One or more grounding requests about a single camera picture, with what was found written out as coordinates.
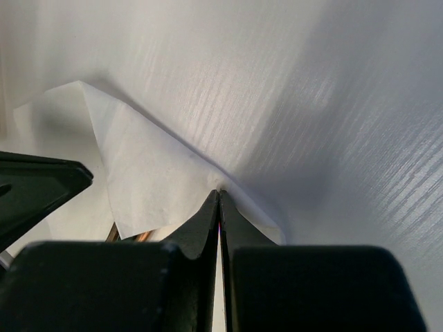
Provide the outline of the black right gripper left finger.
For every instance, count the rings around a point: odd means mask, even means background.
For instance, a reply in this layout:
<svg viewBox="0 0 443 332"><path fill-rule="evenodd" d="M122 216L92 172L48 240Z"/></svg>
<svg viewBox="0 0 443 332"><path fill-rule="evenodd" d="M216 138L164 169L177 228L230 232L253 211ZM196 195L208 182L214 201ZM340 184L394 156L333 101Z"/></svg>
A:
<svg viewBox="0 0 443 332"><path fill-rule="evenodd" d="M210 331L219 194L157 242L40 242L1 282L2 331Z"/></svg>

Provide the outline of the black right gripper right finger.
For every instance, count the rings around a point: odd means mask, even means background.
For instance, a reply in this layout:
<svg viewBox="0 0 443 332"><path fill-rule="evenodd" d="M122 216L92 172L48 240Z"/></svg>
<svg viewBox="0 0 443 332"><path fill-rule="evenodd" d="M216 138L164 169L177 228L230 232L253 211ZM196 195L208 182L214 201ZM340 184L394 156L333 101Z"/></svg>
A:
<svg viewBox="0 0 443 332"><path fill-rule="evenodd" d="M425 331L403 268L376 246L280 246L219 197L229 331Z"/></svg>

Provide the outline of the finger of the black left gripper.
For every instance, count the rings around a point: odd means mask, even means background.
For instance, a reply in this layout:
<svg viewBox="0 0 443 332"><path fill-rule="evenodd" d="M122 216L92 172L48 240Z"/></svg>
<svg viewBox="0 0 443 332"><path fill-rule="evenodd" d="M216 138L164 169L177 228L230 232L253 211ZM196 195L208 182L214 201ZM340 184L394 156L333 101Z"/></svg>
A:
<svg viewBox="0 0 443 332"><path fill-rule="evenodd" d="M92 182L78 161L1 152L1 251Z"/></svg>

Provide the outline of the copper spoon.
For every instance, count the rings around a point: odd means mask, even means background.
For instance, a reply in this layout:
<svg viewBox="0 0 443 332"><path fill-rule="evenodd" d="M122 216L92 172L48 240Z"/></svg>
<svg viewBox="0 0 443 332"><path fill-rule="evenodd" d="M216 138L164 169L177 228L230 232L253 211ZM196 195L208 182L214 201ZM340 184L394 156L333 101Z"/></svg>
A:
<svg viewBox="0 0 443 332"><path fill-rule="evenodd" d="M138 234L138 235L136 235L134 237L134 241L136 241L136 242L148 242L148 241L150 241L150 239L151 239L153 234L154 234L153 230L140 233L140 234Z"/></svg>

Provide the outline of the gold fork green handle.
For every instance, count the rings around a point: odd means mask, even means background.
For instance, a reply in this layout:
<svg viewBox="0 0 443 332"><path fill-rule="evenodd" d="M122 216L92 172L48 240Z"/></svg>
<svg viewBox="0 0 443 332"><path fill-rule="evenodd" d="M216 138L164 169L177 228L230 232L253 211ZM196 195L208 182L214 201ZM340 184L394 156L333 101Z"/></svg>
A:
<svg viewBox="0 0 443 332"><path fill-rule="evenodd" d="M120 233L115 223L112 224L109 234L105 240L106 242L120 241Z"/></svg>

